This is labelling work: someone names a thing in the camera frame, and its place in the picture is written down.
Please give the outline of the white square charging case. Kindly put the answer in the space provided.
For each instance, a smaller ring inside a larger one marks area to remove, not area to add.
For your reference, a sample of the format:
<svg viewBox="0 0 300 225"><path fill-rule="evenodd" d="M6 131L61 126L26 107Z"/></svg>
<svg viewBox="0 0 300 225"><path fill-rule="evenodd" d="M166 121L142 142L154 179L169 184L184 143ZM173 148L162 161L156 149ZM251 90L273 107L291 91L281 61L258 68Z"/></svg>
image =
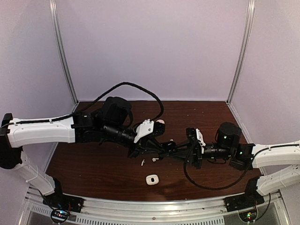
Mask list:
<svg viewBox="0 0 300 225"><path fill-rule="evenodd" d="M159 183L159 177L156 174L150 174L145 178L146 184L149 186L154 186Z"/></svg>

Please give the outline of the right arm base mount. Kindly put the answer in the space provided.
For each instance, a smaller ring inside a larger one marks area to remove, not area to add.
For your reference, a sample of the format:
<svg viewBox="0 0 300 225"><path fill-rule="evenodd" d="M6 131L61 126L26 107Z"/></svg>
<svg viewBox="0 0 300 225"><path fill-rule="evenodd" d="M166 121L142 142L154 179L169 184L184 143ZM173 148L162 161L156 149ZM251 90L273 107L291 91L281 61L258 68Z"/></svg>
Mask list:
<svg viewBox="0 0 300 225"><path fill-rule="evenodd" d="M224 199L227 212L237 211L244 223L255 222L258 218L257 206L265 202L264 197L257 192L258 179L259 177L250 179L243 194Z"/></svg>

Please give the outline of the black earbud charging case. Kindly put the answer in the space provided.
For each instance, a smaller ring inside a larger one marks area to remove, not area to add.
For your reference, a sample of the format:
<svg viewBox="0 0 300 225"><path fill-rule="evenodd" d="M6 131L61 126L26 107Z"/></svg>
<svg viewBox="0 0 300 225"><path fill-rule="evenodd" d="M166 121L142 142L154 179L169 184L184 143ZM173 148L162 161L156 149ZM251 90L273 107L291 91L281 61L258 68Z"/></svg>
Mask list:
<svg viewBox="0 0 300 225"><path fill-rule="evenodd" d="M164 153L172 153L176 151L176 143L174 141L168 141L161 144Z"/></svg>

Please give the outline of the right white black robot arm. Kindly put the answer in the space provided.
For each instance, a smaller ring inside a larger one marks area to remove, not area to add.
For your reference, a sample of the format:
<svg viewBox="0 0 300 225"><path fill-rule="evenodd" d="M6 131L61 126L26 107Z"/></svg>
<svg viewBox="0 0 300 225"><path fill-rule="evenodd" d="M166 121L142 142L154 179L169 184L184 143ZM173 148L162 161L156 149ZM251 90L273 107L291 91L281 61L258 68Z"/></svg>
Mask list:
<svg viewBox="0 0 300 225"><path fill-rule="evenodd" d="M179 157L182 153L184 162L184 174L195 186L208 189L197 184L187 172L187 164L190 163L196 169L202 167L204 160L215 162L222 159L229 166L242 171L243 178L247 171L260 169L272 165L285 165L286 168L275 173L249 180L246 193L240 197L240 203L250 207L258 200L258 195L265 196L273 191L285 188L300 181L300 142L288 142L282 144L242 144L240 143L241 129L233 123L222 123L215 135L215 142L204 142L203 135L197 128L186 129L187 142L176 144L169 141L163 144L164 155Z"/></svg>

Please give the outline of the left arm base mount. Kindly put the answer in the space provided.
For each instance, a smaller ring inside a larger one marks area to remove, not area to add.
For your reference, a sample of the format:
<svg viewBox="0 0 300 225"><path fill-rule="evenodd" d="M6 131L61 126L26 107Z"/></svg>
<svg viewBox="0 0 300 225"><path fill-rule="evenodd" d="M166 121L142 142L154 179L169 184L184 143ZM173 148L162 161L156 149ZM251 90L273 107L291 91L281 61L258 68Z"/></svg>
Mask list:
<svg viewBox="0 0 300 225"><path fill-rule="evenodd" d="M47 205L52 211L50 219L55 224L66 222L71 216L71 212L80 213L82 211L84 199L71 195L63 194L61 183L54 178L54 193L43 195L43 204Z"/></svg>

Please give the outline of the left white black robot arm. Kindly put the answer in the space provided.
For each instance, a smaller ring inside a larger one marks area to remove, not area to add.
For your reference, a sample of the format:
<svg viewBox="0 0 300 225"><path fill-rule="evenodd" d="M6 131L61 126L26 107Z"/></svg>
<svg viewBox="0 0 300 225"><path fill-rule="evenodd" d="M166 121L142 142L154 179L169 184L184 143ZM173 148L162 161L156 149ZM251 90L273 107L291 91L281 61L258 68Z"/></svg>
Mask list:
<svg viewBox="0 0 300 225"><path fill-rule="evenodd" d="M133 121L131 104L120 97L108 97L102 107L91 113L75 112L61 118L21 120L5 114L0 128L0 166L16 170L26 182L37 188L57 208L67 204L60 182L39 171L23 152L24 145L38 143L104 143L113 142L129 149L128 157L136 157L154 145L152 151L162 152L155 142L165 132L161 119L146 119L136 127L125 124Z"/></svg>

